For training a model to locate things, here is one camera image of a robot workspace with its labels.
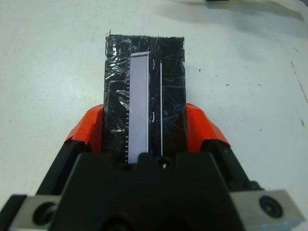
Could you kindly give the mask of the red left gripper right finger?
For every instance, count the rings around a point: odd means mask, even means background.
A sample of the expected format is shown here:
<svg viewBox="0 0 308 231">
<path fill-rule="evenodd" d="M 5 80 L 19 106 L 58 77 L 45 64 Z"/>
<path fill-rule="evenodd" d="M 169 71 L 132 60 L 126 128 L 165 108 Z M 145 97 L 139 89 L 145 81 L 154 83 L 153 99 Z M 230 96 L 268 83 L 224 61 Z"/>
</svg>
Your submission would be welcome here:
<svg viewBox="0 0 308 231">
<path fill-rule="evenodd" d="M 248 178 L 228 140 L 203 110 L 188 103 L 185 112 L 188 151 L 212 154 L 231 192 L 262 190 L 256 181 Z"/>
</svg>

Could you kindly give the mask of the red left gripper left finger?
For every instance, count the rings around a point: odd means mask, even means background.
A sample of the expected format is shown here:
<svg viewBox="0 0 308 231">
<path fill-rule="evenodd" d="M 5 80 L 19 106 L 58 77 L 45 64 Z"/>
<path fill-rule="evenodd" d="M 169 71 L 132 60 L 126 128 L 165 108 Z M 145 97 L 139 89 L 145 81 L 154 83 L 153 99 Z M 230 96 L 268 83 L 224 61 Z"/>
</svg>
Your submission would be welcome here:
<svg viewBox="0 0 308 231">
<path fill-rule="evenodd" d="M 69 132 L 37 190 L 38 195 L 60 195 L 80 153 L 101 153 L 103 105 L 89 109 Z"/>
</svg>

